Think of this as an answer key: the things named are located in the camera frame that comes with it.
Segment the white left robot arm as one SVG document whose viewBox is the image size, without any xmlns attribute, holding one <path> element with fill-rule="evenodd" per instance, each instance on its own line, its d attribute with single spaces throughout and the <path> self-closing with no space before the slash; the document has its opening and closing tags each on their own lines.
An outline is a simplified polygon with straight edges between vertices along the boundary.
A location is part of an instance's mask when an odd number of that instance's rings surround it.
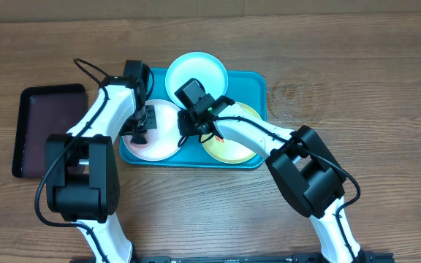
<svg viewBox="0 0 421 263">
<path fill-rule="evenodd" d="M 50 135 L 45 144 L 46 174 L 35 212 L 48 226 L 79 229 L 95 262 L 133 260 L 133 245 L 116 214 L 120 186 L 113 143 L 145 122 L 149 76 L 106 76 L 82 119 L 67 133 Z"/>
</svg>

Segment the pink plate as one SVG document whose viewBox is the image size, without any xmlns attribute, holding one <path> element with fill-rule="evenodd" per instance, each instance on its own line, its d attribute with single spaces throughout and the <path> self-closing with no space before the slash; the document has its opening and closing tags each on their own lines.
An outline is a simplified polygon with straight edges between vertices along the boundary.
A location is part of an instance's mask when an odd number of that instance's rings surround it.
<svg viewBox="0 0 421 263">
<path fill-rule="evenodd" d="M 132 136 L 122 137 L 126 150 L 144 161 L 161 161 L 175 155 L 180 148 L 181 138 L 178 129 L 178 111 L 180 108 L 163 99 L 152 99 L 145 103 L 153 106 L 156 128 L 149 129 L 144 135 L 146 144 L 133 143 Z"/>
</svg>

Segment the light blue plate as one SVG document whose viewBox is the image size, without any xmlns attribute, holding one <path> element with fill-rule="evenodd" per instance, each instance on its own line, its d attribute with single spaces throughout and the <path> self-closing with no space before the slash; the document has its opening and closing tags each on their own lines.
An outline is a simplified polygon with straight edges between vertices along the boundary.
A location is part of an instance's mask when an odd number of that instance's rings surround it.
<svg viewBox="0 0 421 263">
<path fill-rule="evenodd" d="M 175 59 L 165 75 L 165 89 L 171 101 L 184 108 L 175 92 L 188 80 L 197 79 L 207 94 L 214 99 L 225 95 L 228 88 L 228 74 L 220 60 L 204 52 L 186 53 Z"/>
</svg>

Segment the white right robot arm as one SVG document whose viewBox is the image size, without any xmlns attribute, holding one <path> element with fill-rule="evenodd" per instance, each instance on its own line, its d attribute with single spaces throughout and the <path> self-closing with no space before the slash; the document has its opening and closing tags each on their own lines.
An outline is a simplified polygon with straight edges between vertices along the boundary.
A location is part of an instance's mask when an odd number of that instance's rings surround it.
<svg viewBox="0 0 421 263">
<path fill-rule="evenodd" d="M 212 134 L 237 142 L 261 156 L 282 197 L 309 218 L 328 262 L 363 262 L 345 208 L 356 202 L 344 199 L 343 184 L 352 176 L 341 168 L 320 136 L 310 127 L 296 131 L 274 126 L 246 112 L 234 100 L 211 95 L 180 97 L 180 133 Z"/>
</svg>

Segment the green and orange sponge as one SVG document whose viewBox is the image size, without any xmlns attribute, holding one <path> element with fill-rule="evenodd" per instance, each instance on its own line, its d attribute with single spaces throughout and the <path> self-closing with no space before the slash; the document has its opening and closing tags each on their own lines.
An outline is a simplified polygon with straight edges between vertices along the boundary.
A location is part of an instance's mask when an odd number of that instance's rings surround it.
<svg viewBox="0 0 421 263">
<path fill-rule="evenodd" d="M 148 144 L 148 141 L 145 134 L 136 134 L 131 136 L 129 143 L 136 148 L 144 148 Z"/>
</svg>

